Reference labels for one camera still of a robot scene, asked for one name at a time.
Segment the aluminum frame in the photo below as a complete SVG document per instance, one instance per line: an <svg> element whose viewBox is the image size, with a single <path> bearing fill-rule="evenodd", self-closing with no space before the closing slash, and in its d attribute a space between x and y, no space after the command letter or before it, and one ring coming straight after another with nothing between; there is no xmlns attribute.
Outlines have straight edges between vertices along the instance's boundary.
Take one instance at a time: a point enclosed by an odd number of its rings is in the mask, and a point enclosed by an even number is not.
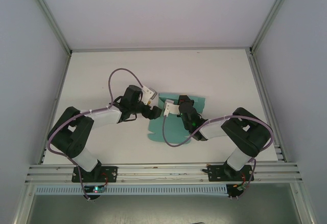
<svg viewBox="0 0 327 224"><path fill-rule="evenodd" d="M275 20L281 6L283 5L285 0L275 0L274 4L272 5L264 23L262 24L253 44L252 44L252 47L251 47L251 52L252 53L255 53L261 42L263 41L263 39L265 38L272 22Z"/></svg>
<svg viewBox="0 0 327 224"><path fill-rule="evenodd" d="M40 151L38 153L38 155L40 155L39 160L38 160L39 164L42 164L44 156L45 156L45 148L46 148L46 143L48 141L48 134L49 134L50 130L52 129L52 126L53 126L53 123L54 123L54 120L55 120L55 115L56 115L56 112L57 112L59 99L60 99L61 92L62 92L62 89L63 89L63 85L64 85L64 82L65 82L65 79L66 79L66 75L67 75L67 71L68 71L70 61L71 61L71 55L68 55L67 58L66 58L65 69L64 69L64 71L62 73L62 76L61 76L61 79L60 79L60 82L59 82L59 86L58 86L58 89L56 91L56 96L55 96L55 99L54 99L54 102L53 102L53 105L52 105L49 121L48 121L48 123L46 125L45 134L44 134L43 140L42 140L43 145L42 145L42 147L41 147L41 149L40 149Z"/></svg>
<svg viewBox="0 0 327 224"><path fill-rule="evenodd" d="M67 52L67 55L70 56L72 50L69 48L69 45L65 39L65 37L62 34L62 31L60 30L55 18L53 17L50 8L46 4L45 0L35 0L36 4L39 6L40 10L44 14L49 26L51 27L53 33L57 37L59 43L64 48L64 50Z"/></svg>
<svg viewBox="0 0 327 224"><path fill-rule="evenodd" d="M283 141L280 136L279 128L273 114L271 103L266 92L261 72L255 57L251 54L250 49L245 49L248 55L249 63L257 85L259 96L265 111L268 123L272 126L277 141L274 145L277 154L277 162L258 162L255 170L255 180L252 184L291 184L294 200L298 212L305 213L301 215L303 224L315 223L313 211L310 211L311 205L308 203L308 197L303 192L303 182L296 163L285 162L285 150ZM69 59L67 60L66 70L62 76L62 82L58 88L58 97L53 107L52 117L49 127L51 126L56 107L60 98L61 90L67 73ZM148 186L148 185L208 185L213 182L208 181L207 174L201 169L206 168L207 163L191 164L120 164L118 166L117 182L114 186ZM30 209L32 208L33 198L38 186L72 186L79 183L72 183L71 177L73 165L31 165L26 182L25 190L22 193L19 202L19 208L15 216L15 224L27 223ZM236 182L220 182L217 184L233 184Z"/></svg>

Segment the white wall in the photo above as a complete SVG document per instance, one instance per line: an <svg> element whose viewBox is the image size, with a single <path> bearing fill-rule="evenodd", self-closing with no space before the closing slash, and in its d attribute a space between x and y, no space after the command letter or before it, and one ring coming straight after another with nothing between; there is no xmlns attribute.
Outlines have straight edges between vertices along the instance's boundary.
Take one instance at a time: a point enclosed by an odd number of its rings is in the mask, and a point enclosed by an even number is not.
<svg viewBox="0 0 327 224"><path fill-rule="evenodd" d="M46 0L71 49L249 47L274 0Z"/></svg>
<svg viewBox="0 0 327 224"><path fill-rule="evenodd" d="M326 223L327 0L286 0L257 56L291 160Z"/></svg>
<svg viewBox="0 0 327 224"><path fill-rule="evenodd" d="M34 0L0 0L0 222L37 162L66 54Z"/></svg>

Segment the black mounting bracket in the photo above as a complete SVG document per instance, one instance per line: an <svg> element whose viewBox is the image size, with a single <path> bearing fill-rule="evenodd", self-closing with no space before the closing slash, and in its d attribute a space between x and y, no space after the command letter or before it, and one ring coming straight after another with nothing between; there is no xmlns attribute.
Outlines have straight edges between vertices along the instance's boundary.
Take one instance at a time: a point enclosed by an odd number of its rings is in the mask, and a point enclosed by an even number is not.
<svg viewBox="0 0 327 224"><path fill-rule="evenodd" d="M100 172L97 174L97 178L94 178L93 174L90 174L90 172L85 171L84 169L80 168L81 170L81 177L82 182L85 183L115 183L117 180L117 174L118 174L118 167L116 166L101 166ZM77 166L73 170L73 177L72 182L79 183L80 177Z"/></svg>
<svg viewBox="0 0 327 224"><path fill-rule="evenodd" d="M242 173L244 174L246 181L250 180L252 166L244 165L244 167L238 171L239 173L233 178L229 178L225 174L223 165L208 165L207 168L203 169L202 171L208 174L208 179L210 182L242 182Z"/></svg>

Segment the gray floor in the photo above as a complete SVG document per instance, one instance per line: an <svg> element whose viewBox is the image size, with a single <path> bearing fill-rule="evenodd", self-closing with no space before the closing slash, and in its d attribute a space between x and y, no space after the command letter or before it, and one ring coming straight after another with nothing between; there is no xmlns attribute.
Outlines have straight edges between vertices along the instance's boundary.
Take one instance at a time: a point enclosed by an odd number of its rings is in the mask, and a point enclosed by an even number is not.
<svg viewBox="0 0 327 224"><path fill-rule="evenodd" d="M29 223L300 223L289 185L251 185L239 200L213 196L36 196Z"/></svg>

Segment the cable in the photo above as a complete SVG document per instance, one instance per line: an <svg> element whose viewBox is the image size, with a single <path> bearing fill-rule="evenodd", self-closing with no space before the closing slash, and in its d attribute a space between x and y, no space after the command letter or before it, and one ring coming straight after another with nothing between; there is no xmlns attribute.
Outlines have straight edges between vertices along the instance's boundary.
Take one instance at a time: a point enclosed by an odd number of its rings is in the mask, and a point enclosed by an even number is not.
<svg viewBox="0 0 327 224"><path fill-rule="evenodd" d="M106 183L104 185L102 185L102 187L106 187L108 185L108 176L106 175L106 173L102 173L101 175L104 175L106 177Z"/></svg>
<svg viewBox="0 0 327 224"><path fill-rule="evenodd" d="M99 108L99 109L95 109L95 110L88 110L88 111L85 111L83 113L79 113L77 114L76 116L73 116L72 118L68 119L66 122L64 122L63 124L61 124L54 132L53 134L50 136L50 138L48 139L48 143L46 145L47 149L54 153L54 154L57 154L57 155L61 155L61 156L64 156L65 158L67 158L69 161L71 161L74 165L76 165L78 167L78 173L79 173L79 178L80 178L80 183L81 183L81 187L82 187L82 190L84 192L84 195L85 197L87 198L87 200L90 200L90 197L86 194L86 191L84 189L84 185L83 185L83 182L82 182L82 176L81 176L81 169L80 167L78 166L78 164L71 158L69 158L66 154L62 153L62 152L58 152L58 151L55 151L53 149L51 149L51 141L53 140L53 138L56 136L56 134L62 130L66 125L70 124L71 121L74 121L75 119L81 117L81 116L84 116L84 115L87 115L87 114L90 114L90 113L99 113L101 111L105 111L105 110L109 110L112 106L113 106L113 95L112 95L112 90L111 90L111 78L112 78L112 75L117 72L117 71L127 71L129 72L130 74L133 75L133 77L135 77L135 79L137 80L137 82L139 83L139 85L141 87L143 87L143 85L141 84L141 81L137 78L137 76L131 72L130 70L126 69L126 68L118 68L116 70L114 70L110 76L109 76L109 79L108 79L108 88L109 88L109 94L110 94L110 105L108 107L104 107L104 108Z"/></svg>
<svg viewBox="0 0 327 224"><path fill-rule="evenodd" d="M256 167L256 160L255 160L255 158L253 158L253 160L254 160L254 165L253 165L252 173L250 175L250 179L249 179L249 181L247 183L246 189L248 189L250 187L250 183L251 183L251 181L253 179L253 175L254 175L254 171L255 171L255 167ZM240 198L240 197L242 197L244 195L246 189L243 190L243 192L241 193L240 196L238 196L238 198Z"/></svg>
<svg viewBox="0 0 327 224"><path fill-rule="evenodd" d="M137 119L137 114L135 113L135 114L133 114L134 116L135 116L135 118L133 118L133 119L128 119L128 120L125 120L125 121L123 121L123 122L132 122L132 121L135 121L136 119Z"/></svg>
<svg viewBox="0 0 327 224"><path fill-rule="evenodd" d="M225 119L229 119L229 118L240 118L240 119L246 119L246 120L251 120L251 121L254 121L254 122L257 122L261 125L263 125L270 133L270 141L262 148L261 151L264 151L266 150L275 140L275 136L274 136L274 133L272 131L272 129L270 128L270 126L266 123L264 123L263 121L259 120L259 119L256 119L256 118L251 118L251 117L246 117L246 116L237 116L237 115L230 115L230 116L224 116L224 117L220 117L220 118L215 118L215 119L211 119L211 120L207 120L206 122L204 122L201 126L199 126L185 141L177 144L177 145L172 145L170 144L167 140L166 140L166 137L165 137L165 121L166 121L166 117L167 116L164 116L163 117L163 123L162 123L162 136L163 136L163 140L165 141L165 143L171 147L178 147L178 146L181 146L183 144L185 144L187 141L189 141L193 135L199 131L201 128L203 128L204 126L208 125L209 123L214 123L214 122L219 122L219 121L222 121L222 120L225 120ZM254 170L255 170L255 167L256 167L256 160L255 158L251 158L248 162L252 162L254 161L254 165L253 165L253 169L252 169L252 174L250 176L250 179L249 179L249 182L247 184L247 188L250 187L250 183L252 181L252 178L253 178L253 174L254 174Z"/></svg>
<svg viewBox="0 0 327 224"><path fill-rule="evenodd" d="M244 173L242 173L242 178L243 178L243 183L242 183L242 185L245 183L245 175L244 175Z"/></svg>
<svg viewBox="0 0 327 224"><path fill-rule="evenodd" d="M163 117L163 122L162 122L162 137L163 137L163 140L165 141L165 143L167 145L169 145L170 147L178 147L178 146L181 146L181 145L185 144L187 141L189 141L193 137L193 135L195 135L195 133L197 131L199 131L201 128L203 128L204 126L208 125L209 123L219 122L219 121L226 120L226 119L229 119L229 118L240 118L240 119L251 120L251 121L254 121L254 122L257 122L257 123L263 125L269 131L269 133L270 133L270 141L267 143L267 145L265 145L262 148L261 151L266 150L274 142L274 140L275 140L275 136L274 136L274 133L273 133L272 129L269 127L268 124L264 123L263 121L261 121L259 119L256 119L256 118L246 117L246 116L230 115L230 116L223 116L223 117L220 117L220 118L215 118L215 119L207 120L201 126L199 126L189 137L187 137L185 141L183 141L183 142L181 142L181 143L179 143L177 145L172 145L172 144L170 144L167 141L166 136L165 136L165 122L166 122L166 118L167 118L167 116L164 116Z"/></svg>

